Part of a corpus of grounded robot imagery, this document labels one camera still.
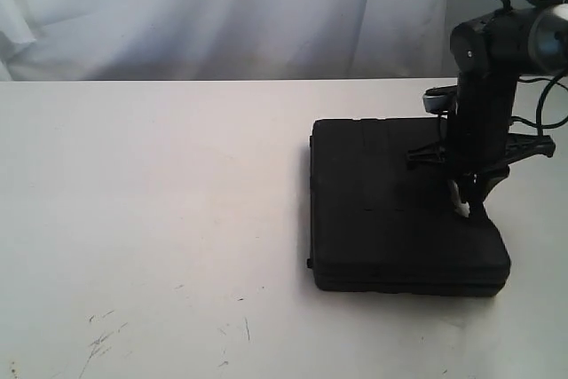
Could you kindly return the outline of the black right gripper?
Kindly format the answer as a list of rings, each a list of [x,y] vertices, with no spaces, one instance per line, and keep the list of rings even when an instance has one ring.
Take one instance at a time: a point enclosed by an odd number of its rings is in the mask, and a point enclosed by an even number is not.
[[[512,164],[534,156],[550,158],[555,151],[549,136],[507,132],[458,138],[437,130],[408,130],[406,174],[413,181],[450,180],[454,211],[459,216],[485,216],[485,199],[509,177]]]

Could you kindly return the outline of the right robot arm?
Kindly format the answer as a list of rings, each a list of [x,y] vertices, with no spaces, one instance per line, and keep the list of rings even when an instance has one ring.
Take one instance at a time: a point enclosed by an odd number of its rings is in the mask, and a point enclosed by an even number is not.
[[[450,36],[458,66],[455,86],[432,88],[422,96],[438,118],[438,139],[410,150],[409,166],[436,166],[450,180],[454,204],[465,217],[484,212],[488,194],[509,176],[515,162],[552,157],[542,109],[552,87],[567,73],[567,5],[501,9],[458,25]],[[548,78],[540,95],[535,134],[512,133],[517,85],[523,75]]]

